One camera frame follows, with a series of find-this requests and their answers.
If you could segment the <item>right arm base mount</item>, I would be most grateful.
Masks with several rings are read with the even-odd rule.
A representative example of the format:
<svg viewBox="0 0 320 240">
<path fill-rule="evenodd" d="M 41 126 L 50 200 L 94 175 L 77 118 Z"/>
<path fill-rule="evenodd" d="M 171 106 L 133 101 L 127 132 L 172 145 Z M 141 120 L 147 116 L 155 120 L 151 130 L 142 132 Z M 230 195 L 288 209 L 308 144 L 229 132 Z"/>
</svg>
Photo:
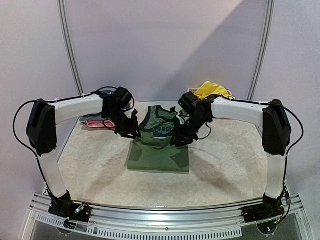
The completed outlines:
<svg viewBox="0 0 320 240">
<path fill-rule="evenodd" d="M 291 209 L 290 193 L 286 188 L 277 199 L 263 195 L 262 203 L 241 208 L 245 223 L 257 222 L 256 226 L 263 235 L 271 235 L 288 216 Z"/>
</svg>

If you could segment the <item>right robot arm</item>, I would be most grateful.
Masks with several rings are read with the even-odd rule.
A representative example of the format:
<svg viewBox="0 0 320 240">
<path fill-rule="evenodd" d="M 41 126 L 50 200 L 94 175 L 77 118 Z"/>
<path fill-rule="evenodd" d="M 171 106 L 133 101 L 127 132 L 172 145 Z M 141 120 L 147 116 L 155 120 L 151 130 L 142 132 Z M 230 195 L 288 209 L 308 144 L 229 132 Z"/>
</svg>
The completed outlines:
<svg viewBox="0 0 320 240">
<path fill-rule="evenodd" d="M 278 210 L 274 200 L 284 191 L 286 158 L 292 128 L 282 102 L 253 102 L 212 94 L 199 99 L 192 92 L 185 93 L 178 105 L 187 116 L 178 114 L 174 119 L 170 145 L 182 147 L 198 141 L 198 132 L 214 119 L 229 119 L 253 124 L 262 129 L 262 147 L 267 155 L 267 183 L 265 196 L 270 198 L 259 206 L 262 218 L 269 218 Z"/>
</svg>

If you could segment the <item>folded pink garment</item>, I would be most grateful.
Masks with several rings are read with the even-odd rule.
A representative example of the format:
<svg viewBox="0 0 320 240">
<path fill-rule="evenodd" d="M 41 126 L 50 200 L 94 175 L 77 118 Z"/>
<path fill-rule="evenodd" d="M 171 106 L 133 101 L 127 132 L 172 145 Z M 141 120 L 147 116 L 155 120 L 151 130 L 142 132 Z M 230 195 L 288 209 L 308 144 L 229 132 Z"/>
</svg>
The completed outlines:
<svg viewBox="0 0 320 240">
<path fill-rule="evenodd" d="M 116 127 L 115 124 L 110 120 L 86 120 L 86 121 L 81 121 L 81 123 L 91 129 L 94 129 L 94 128 L 114 129 Z"/>
</svg>

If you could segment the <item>green tank top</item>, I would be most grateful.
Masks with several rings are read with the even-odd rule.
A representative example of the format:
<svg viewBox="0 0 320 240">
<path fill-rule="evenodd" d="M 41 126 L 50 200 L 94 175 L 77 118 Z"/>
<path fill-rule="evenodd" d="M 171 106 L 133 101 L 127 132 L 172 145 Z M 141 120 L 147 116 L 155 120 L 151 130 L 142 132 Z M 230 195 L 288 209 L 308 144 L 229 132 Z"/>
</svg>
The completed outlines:
<svg viewBox="0 0 320 240">
<path fill-rule="evenodd" d="M 176 108 L 164 109 L 161 105 L 147 108 L 139 125 L 141 137 L 133 140 L 126 166 L 129 171 L 147 173 L 186 174 L 190 172 L 187 145 L 170 145 Z"/>
</svg>

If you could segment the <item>right aluminium frame post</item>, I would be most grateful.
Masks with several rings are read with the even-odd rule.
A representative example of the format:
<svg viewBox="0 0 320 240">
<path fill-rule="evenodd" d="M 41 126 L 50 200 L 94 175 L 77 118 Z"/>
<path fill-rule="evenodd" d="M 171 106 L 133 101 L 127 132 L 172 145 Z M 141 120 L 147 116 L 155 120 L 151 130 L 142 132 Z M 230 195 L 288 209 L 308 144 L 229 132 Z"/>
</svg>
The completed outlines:
<svg viewBox="0 0 320 240">
<path fill-rule="evenodd" d="M 258 86 L 260 74 L 263 68 L 263 63 L 267 51 L 268 41 L 270 37 L 271 32 L 271 26 L 272 26 L 272 20 L 273 20 L 273 13 L 274 13 L 274 6 L 275 1 L 274 0 L 268 0 L 267 1 L 267 8 L 265 11 L 265 18 L 264 18 L 264 24 L 262 29 L 262 36 L 260 41 L 260 47 L 258 51 L 258 57 L 256 61 L 256 65 L 253 72 L 253 77 L 251 81 L 251 85 L 247 94 L 248 100 L 253 100 L 255 96 L 255 92 Z"/>
</svg>

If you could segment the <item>yellow garment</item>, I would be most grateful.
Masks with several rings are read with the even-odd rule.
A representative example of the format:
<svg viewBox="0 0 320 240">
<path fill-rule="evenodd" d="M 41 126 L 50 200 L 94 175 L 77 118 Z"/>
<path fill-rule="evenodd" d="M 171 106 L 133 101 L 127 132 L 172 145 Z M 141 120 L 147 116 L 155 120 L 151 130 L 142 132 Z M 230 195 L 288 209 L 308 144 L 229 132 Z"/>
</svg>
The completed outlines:
<svg viewBox="0 0 320 240">
<path fill-rule="evenodd" d="M 194 95 L 201 100 L 207 98 L 210 95 L 224 96 L 226 98 L 231 97 L 222 85 L 213 83 L 211 81 L 204 82 L 201 87 L 194 93 Z"/>
</svg>

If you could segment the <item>aluminium frame post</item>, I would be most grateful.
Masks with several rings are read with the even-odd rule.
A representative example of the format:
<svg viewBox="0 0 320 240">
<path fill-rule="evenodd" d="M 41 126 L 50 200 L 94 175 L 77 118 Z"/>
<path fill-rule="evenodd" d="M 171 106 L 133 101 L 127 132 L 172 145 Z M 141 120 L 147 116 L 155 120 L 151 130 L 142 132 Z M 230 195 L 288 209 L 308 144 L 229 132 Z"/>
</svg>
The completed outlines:
<svg viewBox="0 0 320 240">
<path fill-rule="evenodd" d="M 68 20 L 67 20 L 67 11 L 66 11 L 65 1 L 57 0 L 57 7 L 58 7 L 60 25 L 62 30 L 62 36 L 64 40 L 67 58 L 69 61 L 71 74 L 72 74 L 78 95 L 82 95 L 84 93 L 84 89 L 80 79 L 76 58 L 74 55 L 74 49 L 72 46 L 72 40 L 71 40 L 71 35 L 70 35 Z"/>
<path fill-rule="evenodd" d="M 251 81 L 251 85 L 247 94 L 248 100 L 253 100 L 255 96 L 255 92 L 258 86 L 260 74 L 263 68 L 263 63 L 267 51 L 268 41 L 270 37 L 271 32 L 271 26 L 272 26 L 272 20 L 273 20 L 273 13 L 274 13 L 274 6 L 275 1 L 274 0 L 268 0 L 267 1 L 267 8 L 265 11 L 265 18 L 264 18 L 264 24 L 262 29 L 262 36 L 260 41 L 260 47 L 258 51 L 258 57 L 256 61 L 256 65 L 253 72 L 253 77 Z"/>
</svg>

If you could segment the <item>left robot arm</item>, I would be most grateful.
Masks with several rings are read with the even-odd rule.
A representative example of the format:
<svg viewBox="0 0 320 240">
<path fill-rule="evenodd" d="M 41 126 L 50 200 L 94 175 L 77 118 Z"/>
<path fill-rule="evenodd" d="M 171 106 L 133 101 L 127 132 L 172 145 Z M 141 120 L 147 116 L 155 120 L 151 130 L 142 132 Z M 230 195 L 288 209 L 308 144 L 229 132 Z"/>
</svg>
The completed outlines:
<svg viewBox="0 0 320 240">
<path fill-rule="evenodd" d="M 98 90 L 83 96 L 53 101 L 38 99 L 34 102 L 26 134 L 31 149 L 35 152 L 49 196 L 58 199 L 54 207 L 63 217 L 70 217 L 75 210 L 74 205 L 63 198 L 68 194 L 68 190 L 58 166 L 56 126 L 84 115 L 101 114 L 102 118 L 110 120 L 115 125 L 115 134 L 123 138 L 139 138 L 141 132 L 138 112 L 134 107 L 126 109 L 133 99 L 126 88 L 118 87 L 111 94 Z"/>
</svg>

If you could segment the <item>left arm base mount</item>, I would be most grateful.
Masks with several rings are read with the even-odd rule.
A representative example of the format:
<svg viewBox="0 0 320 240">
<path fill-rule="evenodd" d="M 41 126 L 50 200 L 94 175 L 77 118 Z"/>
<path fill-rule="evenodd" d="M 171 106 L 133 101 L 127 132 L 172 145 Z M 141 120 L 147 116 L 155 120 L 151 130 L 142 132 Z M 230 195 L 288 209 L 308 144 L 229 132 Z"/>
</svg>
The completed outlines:
<svg viewBox="0 0 320 240">
<path fill-rule="evenodd" d="M 91 217 L 92 208 L 85 203 L 75 203 L 71 199 L 69 191 L 66 191 L 61 197 L 56 197 L 48 190 L 48 195 L 51 198 L 51 204 L 48 212 L 52 215 L 65 218 L 63 226 L 65 228 L 74 229 L 75 223 L 72 221 L 80 221 L 88 223 Z"/>
</svg>

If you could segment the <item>aluminium front rail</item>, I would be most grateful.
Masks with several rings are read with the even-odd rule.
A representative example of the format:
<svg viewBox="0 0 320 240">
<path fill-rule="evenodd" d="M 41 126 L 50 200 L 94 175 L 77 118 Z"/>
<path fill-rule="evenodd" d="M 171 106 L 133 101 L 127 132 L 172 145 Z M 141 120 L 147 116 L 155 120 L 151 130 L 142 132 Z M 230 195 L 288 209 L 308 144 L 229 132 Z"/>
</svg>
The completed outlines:
<svg viewBox="0 0 320 240">
<path fill-rule="evenodd" d="M 89 222 L 64 227 L 49 213 L 50 198 L 35 194 L 29 206 L 24 240 L 310 240 L 309 225 L 298 194 L 285 205 L 286 217 L 275 228 L 271 220 L 246 222 L 242 208 L 260 199 L 204 208 L 120 208 L 93 205 Z"/>
</svg>

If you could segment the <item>left aluminium frame post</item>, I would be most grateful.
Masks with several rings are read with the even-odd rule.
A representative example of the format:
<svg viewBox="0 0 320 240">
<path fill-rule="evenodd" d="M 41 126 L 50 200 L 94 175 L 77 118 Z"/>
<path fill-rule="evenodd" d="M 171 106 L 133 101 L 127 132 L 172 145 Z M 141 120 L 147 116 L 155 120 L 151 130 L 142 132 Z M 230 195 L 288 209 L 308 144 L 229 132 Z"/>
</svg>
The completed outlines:
<svg viewBox="0 0 320 240">
<path fill-rule="evenodd" d="M 71 40 L 71 35 L 70 35 L 68 20 L 67 20 L 67 11 L 66 11 L 65 1 L 57 0 L 57 7 L 58 7 L 60 25 L 62 30 L 62 36 L 64 40 L 67 58 L 69 61 L 71 74 L 72 74 L 78 95 L 82 95 L 84 93 L 84 89 L 80 79 L 76 58 L 74 55 L 74 49 L 72 46 L 72 40 Z"/>
</svg>

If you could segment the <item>folded navy graphic shirt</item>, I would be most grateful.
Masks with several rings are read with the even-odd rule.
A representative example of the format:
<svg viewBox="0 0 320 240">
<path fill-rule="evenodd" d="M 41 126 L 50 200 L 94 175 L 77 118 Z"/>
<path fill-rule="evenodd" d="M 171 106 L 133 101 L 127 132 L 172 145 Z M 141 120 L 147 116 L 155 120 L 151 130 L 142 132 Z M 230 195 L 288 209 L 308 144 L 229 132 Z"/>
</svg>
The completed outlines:
<svg viewBox="0 0 320 240">
<path fill-rule="evenodd" d="M 94 93 L 103 98 L 111 98 L 114 104 L 125 112 L 135 107 L 135 99 L 127 88 L 106 86 Z"/>
</svg>

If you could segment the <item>pink plastic basket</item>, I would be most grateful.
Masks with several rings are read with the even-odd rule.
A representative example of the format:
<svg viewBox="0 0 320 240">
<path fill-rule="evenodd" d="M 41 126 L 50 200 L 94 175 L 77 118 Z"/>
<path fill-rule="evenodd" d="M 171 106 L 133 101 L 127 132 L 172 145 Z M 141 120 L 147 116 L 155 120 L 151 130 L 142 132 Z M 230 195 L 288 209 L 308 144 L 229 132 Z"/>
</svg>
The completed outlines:
<svg viewBox="0 0 320 240">
<path fill-rule="evenodd" d="M 189 87 L 189 88 L 187 89 L 187 92 L 192 92 L 192 93 L 194 94 L 197 90 L 198 90 L 197 88 Z M 226 91 L 228 92 L 228 94 L 229 94 L 232 98 L 235 98 L 230 90 L 226 90 Z"/>
</svg>

